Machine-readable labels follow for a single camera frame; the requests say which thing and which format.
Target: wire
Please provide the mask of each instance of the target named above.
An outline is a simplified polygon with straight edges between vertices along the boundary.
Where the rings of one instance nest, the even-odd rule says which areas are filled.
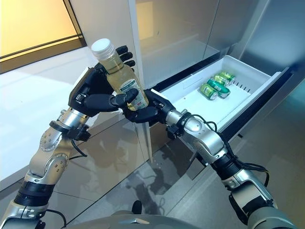
[[[47,209],[46,211],[60,215],[61,218],[62,218],[62,221],[63,221],[63,227],[62,228],[67,227],[67,220],[66,220],[65,216],[60,211],[55,211],[55,210],[51,210],[51,209]]]
[[[224,142],[224,145],[225,145],[226,149],[228,150],[228,153],[233,158],[233,160],[236,161],[236,163],[239,165],[240,168],[243,168],[243,169],[246,169],[246,170],[254,170],[254,171],[266,173],[266,179],[265,179],[265,182],[264,182],[264,186],[267,187],[268,183],[269,183],[269,179],[270,179],[269,171],[261,165],[257,165],[257,164],[254,164],[254,163],[244,163],[244,162],[240,161],[238,159],[238,157],[233,153],[230,144],[228,143],[228,141],[226,141],[224,139],[223,135],[221,133],[218,133],[218,135],[221,137],[222,141]]]
[[[211,130],[217,132],[217,125],[216,125],[215,122],[212,122],[212,121],[207,122],[202,116],[200,116],[200,115],[198,115],[198,114],[192,114],[192,115],[188,116],[188,117],[186,118],[186,120],[184,121],[183,128],[185,127],[187,121],[188,121],[190,118],[192,118],[192,117],[199,117],[199,118],[203,121],[203,123],[206,124]]]
[[[228,150],[228,153],[230,154],[232,160],[234,160],[240,168],[242,169],[246,169],[246,170],[253,170],[253,171],[258,171],[258,172],[264,172],[266,173],[266,179],[265,179],[265,182],[264,182],[264,186],[267,187],[268,186],[268,183],[269,183],[269,179],[270,179],[270,174],[269,174],[269,171],[261,166],[261,165],[257,165],[257,164],[254,164],[254,163],[245,163],[245,162],[242,162],[238,159],[238,157],[233,153],[233,150],[231,149],[231,146],[230,144],[228,143],[228,141],[225,140],[225,138],[223,137],[223,135],[219,132],[217,132],[217,124],[215,122],[212,122],[212,121],[206,121],[202,116],[198,115],[198,114],[192,114],[190,115],[184,122],[183,124],[183,127],[185,127],[186,125],[186,122],[191,118],[191,117],[199,117],[204,124],[206,124],[212,131],[216,132],[220,138],[222,139],[222,141],[224,142],[224,145],[226,147],[226,149]]]
[[[77,145],[75,144],[75,142],[74,142],[73,139],[71,140],[71,143],[72,143],[72,146],[76,149],[76,151],[79,152],[81,155],[73,156],[73,157],[69,158],[69,160],[73,160],[73,159],[76,159],[76,158],[79,158],[79,157],[87,157],[87,156],[88,156],[88,155],[84,154],[84,153],[77,147]]]

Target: white bottle cap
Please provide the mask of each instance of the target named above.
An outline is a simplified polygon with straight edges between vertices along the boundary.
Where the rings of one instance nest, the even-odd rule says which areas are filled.
[[[114,45],[107,38],[97,40],[91,46],[91,50],[92,50],[93,55],[99,61],[107,60],[115,52]]]

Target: robot forearm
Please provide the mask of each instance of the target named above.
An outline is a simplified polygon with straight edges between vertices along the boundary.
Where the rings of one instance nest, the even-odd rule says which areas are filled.
[[[72,150],[71,130],[84,130],[88,116],[69,108],[51,122],[32,157],[29,170],[14,200],[10,202],[1,228],[11,218],[38,220],[44,216],[55,184],[66,169]]]
[[[229,144],[219,134],[206,128],[206,122],[186,110],[171,110],[165,118],[169,137],[181,139],[211,164],[224,186],[231,191],[230,203],[238,218],[250,229],[288,228],[293,223],[277,209],[277,205],[261,181],[245,169]]]

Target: soda can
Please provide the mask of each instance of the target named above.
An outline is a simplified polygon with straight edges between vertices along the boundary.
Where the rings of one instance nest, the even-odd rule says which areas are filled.
[[[230,90],[217,82],[215,79],[209,79],[207,82],[212,88],[217,90],[219,97],[226,98],[230,94]]]
[[[227,72],[221,72],[219,73],[222,77],[224,77],[225,79],[227,79],[229,81],[229,84],[233,84],[234,80],[235,80],[235,76],[234,75],[231,75]]]
[[[221,76],[220,74],[216,74],[213,79],[215,79],[217,82],[221,83],[225,87],[230,85],[230,81]]]
[[[200,92],[209,100],[214,100],[218,95],[217,91],[207,83],[201,85]]]

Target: refrigerator drawer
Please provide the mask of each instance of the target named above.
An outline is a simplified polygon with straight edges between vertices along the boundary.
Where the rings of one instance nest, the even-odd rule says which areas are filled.
[[[210,101],[199,92],[199,87],[220,71],[229,72],[235,75],[236,79],[232,85],[228,86],[231,93],[227,98],[217,97]],[[217,123],[218,131],[221,132],[253,105],[281,76],[282,72],[276,72],[270,76],[231,56],[224,56],[161,93],[178,111],[187,109],[192,114],[201,115],[207,121],[214,121]],[[248,120],[253,115],[248,112]]]

